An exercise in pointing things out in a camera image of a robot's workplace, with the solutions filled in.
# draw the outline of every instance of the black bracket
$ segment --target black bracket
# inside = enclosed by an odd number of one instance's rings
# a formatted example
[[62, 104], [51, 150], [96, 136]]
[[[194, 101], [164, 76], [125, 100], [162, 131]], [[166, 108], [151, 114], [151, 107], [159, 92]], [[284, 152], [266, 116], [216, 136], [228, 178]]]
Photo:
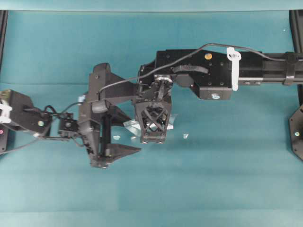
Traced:
[[303, 160], [303, 106], [288, 120], [293, 152]]
[[298, 63], [298, 57], [296, 53], [287, 52], [286, 54], [286, 78], [283, 85], [292, 85], [295, 77], [296, 65]]

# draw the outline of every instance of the black metal frame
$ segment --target black metal frame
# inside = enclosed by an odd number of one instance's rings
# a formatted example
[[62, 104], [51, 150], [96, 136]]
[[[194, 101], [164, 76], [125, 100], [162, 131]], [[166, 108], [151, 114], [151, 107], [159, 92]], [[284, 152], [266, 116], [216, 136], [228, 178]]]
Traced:
[[[303, 53], [303, 10], [289, 11], [294, 51]], [[298, 85], [299, 109], [289, 118], [289, 131], [293, 152], [303, 160], [303, 85]]]
[[[9, 12], [7, 10], [0, 10], [0, 70], [2, 66], [3, 48], [5, 41], [6, 25]], [[0, 124], [0, 151], [6, 151], [9, 129]]]

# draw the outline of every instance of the black plastic part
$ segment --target black plastic part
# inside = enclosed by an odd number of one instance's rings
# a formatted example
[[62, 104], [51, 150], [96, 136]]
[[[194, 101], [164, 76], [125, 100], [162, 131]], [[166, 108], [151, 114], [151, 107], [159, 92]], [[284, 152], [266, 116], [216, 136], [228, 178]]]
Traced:
[[93, 72], [89, 75], [89, 92], [86, 96], [86, 101], [94, 103], [106, 100], [112, 105], [116, 105], [132, 99], [134, 97], [136, 85], [129, 81], [109, 87], [99, 93], [99, 90], [104, 86], [122, 80], [125, 79], [110, 71], [108, 63], [96, 65]]
[[[303, 53], [303, 10], [290, 10], [289, 22], [292, 31], [294, 51]], [[298, 97], [300, 105], [303, 104], [303, 85], [298, 85]]]
[[77, 121], [72, 118], [71, 113], [66, 113], [66, 117], [61, 118], [59, 122], [58, 134], [62, 138], [72, 138], [78, 136]]
[[22, 93], [7, 89], [1, 92], [0, 99], [6, 100], [12, 107], [9, 116], [11, 123], [5, 124], [11, 130], [41, 134], [51, 123], [52, 117], [50, 115], [42, 116], [37, 111], [25, 111], [30, 108], [37, 108], [34, 107], [31, 98]]
[[7, 10], [0, 10], [0, 70], [2, 65], [2, 57], [3, 57], [3, 47], [5, 41], [5, 32], [6, 32], [6, 24], [8, 21]]
[[129, 119], [117, 106], [111, 106], [109, 111], [102, 117], [101, 150], [96, 156], [91, 157], [92, 167], [107, 168], [109, 164], [122, 157], [139, 152], [140, 148], [130, 147], [122, 144], [111, 143], [112, 121], [117, 125], [123, 125], [124, 119]]
[[[303, 53], [303, 10], [291, 10], [289, 21], [292, 31], [294, 51]], [[293, 152], [303, 160], [303, 86], [298, 85], [300, 108], [289, 118], [289, 132]]]
[[0, 154], [6, 151], [8, 143], [9, 129], [4, 125], [0, 124]]
[[293, 152], [303, 160], [303, 106], [288, 120]]

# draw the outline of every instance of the white zip tie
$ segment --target white zip tie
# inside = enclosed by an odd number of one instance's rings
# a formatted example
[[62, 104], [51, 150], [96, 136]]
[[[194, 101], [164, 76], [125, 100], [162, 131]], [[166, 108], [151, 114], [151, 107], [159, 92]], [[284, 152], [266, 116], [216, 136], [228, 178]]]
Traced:
[[232, 61], [232, 90], [238, 90], [238, 81], [239, 81], [239, 61], [241, 60], [241, 54], [235, 51], [235, 48], [228, 47], [227, 48], [227, 58]]

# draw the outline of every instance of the black mounting plate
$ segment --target black mounting plate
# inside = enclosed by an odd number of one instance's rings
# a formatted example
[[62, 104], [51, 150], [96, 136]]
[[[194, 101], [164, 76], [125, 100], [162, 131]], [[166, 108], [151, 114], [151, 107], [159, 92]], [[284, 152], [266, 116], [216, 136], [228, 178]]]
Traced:
[[293, 152], [303, 160], [303, 106], [288, 120]]
[[8, 143], [9, 129], [0, 124], [0, 154], [6, 151]]

